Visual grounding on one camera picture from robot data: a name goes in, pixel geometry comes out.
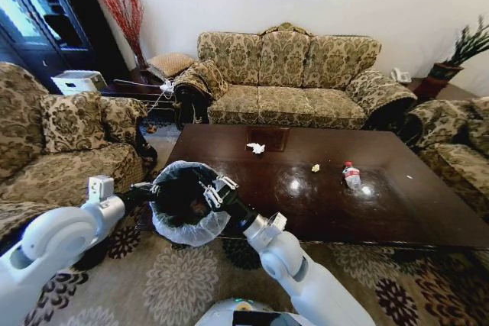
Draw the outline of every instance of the patterned carpet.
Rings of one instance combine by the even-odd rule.
[[[163,166],[178,137],[173,125],[146,135]],[[286,293],[243,240],[218,238],[176,249],[134,228],[139,208],[108,241],[104,261],[58,273],[26,325],[193,325],[215,302],[255,299],[293,311]],[[473,253],[303,244],[367,309],[377,325],[489,324],[489,273]],[[489,268],[489,253],[479,253]]]

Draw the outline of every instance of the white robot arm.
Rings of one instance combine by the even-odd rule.
[[[232,218],[242,218],[239,225],[248,243],[260,254],[264,270],[279,282],[301,316],[316,326],[375,326],[348,290],[307,255],[293,234],[283,230],[287,220],[281,213],[266,219],[247,210],[235,191],[238,185],[228,177],[218,176],[214,186],[220,189],[208,186],[204,192],[212,210],[226,210]],[[217,324],[212,323],[216,312],[219,310],[208,312],[198,325]]]
[[[44,284],[107,237],[126,212],[113,191],[114,179],[90,177],[88,200],[81,208],[56,208],[40,215],[22,240],[0,257],[2,324],[21,324]]]

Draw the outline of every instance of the white wall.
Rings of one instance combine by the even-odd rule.
[[[425,76],[448,56],[457,32],[485,14],[488,0],[143,0],[141,42],[146,57],[183,52],[196,55],[202,31],[259,32],[284,21],[314,34],[366,34],[384,45],[376,67],[393,66]],[[126,62],[130,49],[115,23],[112,29]],[[489,95],[489,51],[465,65],[452,83]]]

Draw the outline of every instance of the potted plant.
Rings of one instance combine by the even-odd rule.
[[[465,26],[455,43],[452,57],[442,63],[435,63],[428,76],[421,82],[414,93],[419,100],[435,98],[450,80],[464,68],[461,65],[471,57],[489,50],[489,24],[484,24],[484,17],[479,16],[478,28],[472,34],[470,27]]]
[[[141,0],[103,0],[103,2],[131,47],[136,67],[140,71],[146,70],[147,63],[139,41],[144,15],[144,6]]]

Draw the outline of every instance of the red decorative branches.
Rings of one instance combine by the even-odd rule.
[[[141,52],[139,43],[139,33],[143,22],[144,6],[141,0],[103,0],[110,14],[121,28],[125,39],[128,41],[134,55],[136,63],[140,69],[147,67],[146,61]]]

